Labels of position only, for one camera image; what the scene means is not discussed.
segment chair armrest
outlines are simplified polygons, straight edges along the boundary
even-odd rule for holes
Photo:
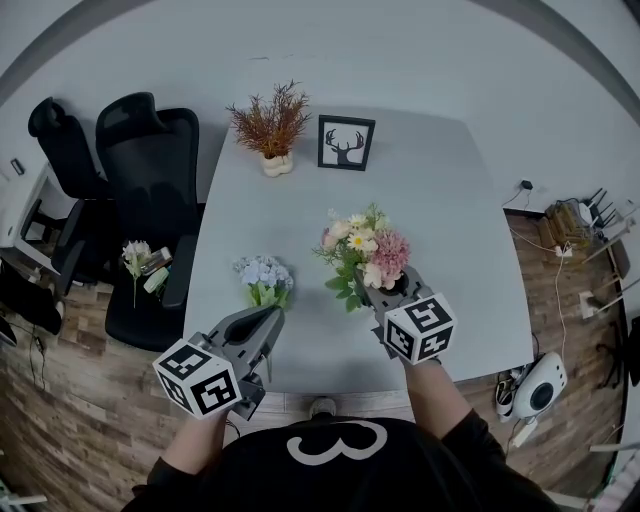
[[[191,282],[191,267],[193,267],[197,244],[197,235],[185,235],[180,238],[171,263],[167,287],[162,296],[163,308],[182,309],[184,307]]]
[[[58,290],[65,297],[69,293],[69,288],[71,288],[73,276],[76,273],[76,266],[78,265],[85,244],[86,242],[84,240],[76,242],[64,260],[60,277],[58,277]]]
[[[64,228],[62,228],[62,233],[60,233],[60,238],[58,238],[58,246],[64,247],[69,243],[71,235],[78,226],[78,222],[80,221],[80,216],[82,215],[82,210],[84,209],[85,204],[86,203],[84,199],[79,199],[76,204],[73,205],[73,208],[71,209],[71,212],[69,213],[69,216],[64,223]]]
[[[33,219],[36,216],[36,213],[38,213],[38,210],[40,209],[41,204],[42,204],[42,199],[36,199],[33,205],[31,206],[31,208],[29,209],[29,212],[27,213],[27,216],[24,219],[24,224],[22,225],[22,228],[20,228],[20,238],[22,238],[23,240],[27,237],[29,228],[31,228],[31,224],[33,224]]]

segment white table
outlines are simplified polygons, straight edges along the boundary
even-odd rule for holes
[[[47,162],[39,171],[27,169],[22,176],[11,175],[10,181],[2,178],[0,188],[0,247],[15,247],[39,265],[57,274],[51,260],[20,237],[29,209],[38,199],[50,170]]]
[[[366,172],[318,168],[317,114],[376,120]],[[459,328],[442,362],[454,380],[533,360],[522,276],[506,219],[478,149],[459,121],[406,112],[315,108],[290,175],[268,178],[228,133],[200,230],[184,336],[244,309],[232,271],[241,256],[270,254],[295,290],[274,349],[270,391],[334,394],[406,388],[400,362],[369,332],[373,312],[347,314],[324,286],[334,270],[311,248],[327,225],[375,201],[411,243],[411,264],[444,293]],[[259,372],[263,377],[266,369]]]

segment white flower pot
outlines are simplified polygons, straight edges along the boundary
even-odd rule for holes
[[[291,151],[289,151],[285,156],[276,156],[267,159],[260,153],[260,163],[262,164],[264,173],[270,178],[275,178],[281,174],[291,172],[291,169],[293,169],[293,155]]]

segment flower bouquet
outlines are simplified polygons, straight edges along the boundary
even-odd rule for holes
[[[133,277],[133,308],[136,307],[136,283],[138,278],[142,275],[142,265],[151,256],[151,249],[147,242],[129,242],[127,246],[122,250],[122,258],[124,260],[124,266]]]
[[[325,285],[339,291],[337,298],[346,299],[351,312],[362,305],[356,292],[356,269],[364,273],[365,286],[393,289],[409,263],[409,242],[391,229],[388,217],[375,204],[349,219],[329,210],[329,218],[331,227],[324,230],[320,247],[313,252],[336,267],[338,276]]]
[[[233,264],[247,285],[247,297],[251,306],[280,306],[287,304],[293,288],[293,278],[284,265],[271,256],[240,258]]]

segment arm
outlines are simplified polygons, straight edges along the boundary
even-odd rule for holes
[[[162,459],[184,473],[198,474],[220,456],[228,414],[226,410],[204,420],[189,417]]]
[[[442,439],[471,412],[471,406],[437,361],[404,368],[416,424]]]
[[[558,510],[537,485],[507,466],[487,423],[471,409],[437,361],[405,364],[405,373],[416,424],[456,456],[491,510]]]

